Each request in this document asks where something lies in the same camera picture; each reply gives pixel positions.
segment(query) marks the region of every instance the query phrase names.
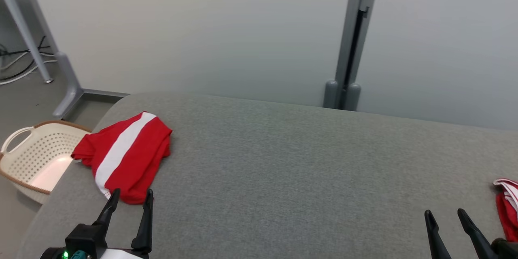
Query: gray floor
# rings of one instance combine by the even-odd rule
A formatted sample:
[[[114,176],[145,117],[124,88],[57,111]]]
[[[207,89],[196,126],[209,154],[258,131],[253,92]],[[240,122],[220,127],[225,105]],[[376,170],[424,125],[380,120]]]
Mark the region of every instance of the gray floor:
[[[20,128],[53,119],[52,112],[65,94],[66,80],[56,63],[49,63],[48,69],[55,79],[53,83],[44,84],[35,71],[0,86],[0,143]],[[106,102],[81,101],[66,119],[93,128],[111,106]],[[19,193],[2,176],[0,200],[0,259],[12,259],[40,205]]]

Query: metal pole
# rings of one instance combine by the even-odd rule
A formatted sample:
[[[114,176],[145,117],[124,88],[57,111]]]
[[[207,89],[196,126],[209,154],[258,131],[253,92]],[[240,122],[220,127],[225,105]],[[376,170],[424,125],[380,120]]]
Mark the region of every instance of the metal pole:
[[[34,43],[34,40],[32,39],[31,33],[29,32],[27,23],[25,22],[20,8],[18,7],[18,3],[16,3],[16,0],[5,0],[5,3],[7,4],[7,8],[9,9],[9,12],[11,12],[13,19],[15,20],[15,23],[18,26],[20,33],[22,34],[23,40],[25,41],[27,47],[31,51],[31,54],[34,58],[34,62],[38,66],[39,72],[41,73],[43,80],[45,81],[45,83],[52,82],[54,79],[50,78],[49,72],[47,71],[47,68],[43,63],[38,48]]]

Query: folded red and white cloth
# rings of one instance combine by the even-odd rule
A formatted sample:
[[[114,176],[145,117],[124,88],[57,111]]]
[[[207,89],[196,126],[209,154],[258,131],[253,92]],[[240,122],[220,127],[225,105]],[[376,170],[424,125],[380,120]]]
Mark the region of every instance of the folded red and white cloth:
[[[493,184],[503,188],[503,192],[496,196],[496,208],[505,238],[518,242],[518,182],[500,178]]]
[[[156,115],[142,112],[85,135],[72,158],[92,167],[96,184],[106,198],[120,188],[122,201],[142,204],[161,159],[170,155],[171,133]]]

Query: gray partition leg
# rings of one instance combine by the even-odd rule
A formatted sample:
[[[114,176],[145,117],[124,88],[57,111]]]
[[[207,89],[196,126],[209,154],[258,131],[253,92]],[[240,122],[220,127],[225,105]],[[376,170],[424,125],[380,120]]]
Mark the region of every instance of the gray partition leg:
[[[79,81],[77,80],[76,74],[70,65],[70,61],[68,57],[63,52],[57,52],[54,54],[57,59],[57,63],[59,67],[65,74],[67,80],[67,89],[66,94],[61,103],[57,106],[53,115],[56,119],[62,119],[68,111],[76,104],[76,102],[83,95],[83,89],[79,86]]]
[[[20,30],[20,34],[22,34],[23,40],[25,41],[27,47],[31,51],[31,54],[34,58],[34,62],[38,66],[39,72],[41,73],[43,80],[45,81],[45,83],[52,82],[53,79],[50,78],[49,72],[47,71],[47,68],[43,63],[41,55],[39,54],[38,47],[34,43],[27,23],[25,22],[20,8],[18,7],[18,3],[16,3],[16,0],[5,0],[5,3],[7,5],[7,8],[9,9],[9,12],[11,12],[11,15],[13,16],[13,19],[15,20],[16,26],[18,26],[18,29]]]

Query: white stripe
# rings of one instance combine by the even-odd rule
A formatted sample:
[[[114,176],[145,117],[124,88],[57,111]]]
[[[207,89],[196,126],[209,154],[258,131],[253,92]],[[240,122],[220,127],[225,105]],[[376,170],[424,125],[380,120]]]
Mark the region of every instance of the white stripe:
[[[157,116],[151,113],[142,112],[140,119],[133,122],[119,135],[100,163],[96,172],[96,184],[106,198],[110,198],[111,196],[110,191],[104,187],[106,181],[108,181],[113,171],[121,164],[122,158],[124,158],[126,152],[131,148],[142,128],[155,117]]]

